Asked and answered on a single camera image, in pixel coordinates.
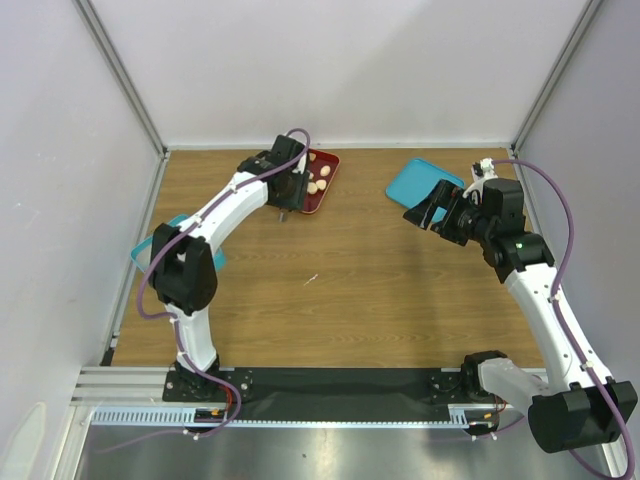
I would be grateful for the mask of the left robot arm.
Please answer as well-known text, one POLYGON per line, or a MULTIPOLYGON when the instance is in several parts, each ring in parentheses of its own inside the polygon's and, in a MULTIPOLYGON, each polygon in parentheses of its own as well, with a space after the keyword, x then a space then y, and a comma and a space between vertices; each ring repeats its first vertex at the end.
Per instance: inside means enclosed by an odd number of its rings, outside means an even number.
POLYGON ((242 161, 228 184, 177 226, 153 232, 151 261, 137 294, 141 317, 166 317, 177 344, 176 365, 189 371, 185 388, 198 400, 213 398, 220 377, 209 306, 218 288, 214 255, 253 212, 270 206, 302 209, 307 193, 311 138, 303 128, 278 135, 270 149, 242 161))

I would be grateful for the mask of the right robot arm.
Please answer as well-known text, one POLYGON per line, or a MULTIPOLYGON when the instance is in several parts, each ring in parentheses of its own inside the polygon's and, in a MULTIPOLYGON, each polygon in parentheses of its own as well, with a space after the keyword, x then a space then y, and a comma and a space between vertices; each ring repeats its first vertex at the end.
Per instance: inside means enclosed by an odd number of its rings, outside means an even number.
POLYGON ((542 354, 544 380, 501 352, 470 354, 463 362, 462 394, 474 402, 496 395, 511 404, 547 453, 616 441, 638 395, 630 382, 613 378, 581 332, 555 282, 558 270, 545 240, 525 229, 520 183, 493 178, 481 194, 465 195, 440 180, 403 217, 454 244, 477 242, 526 317, 542 354))

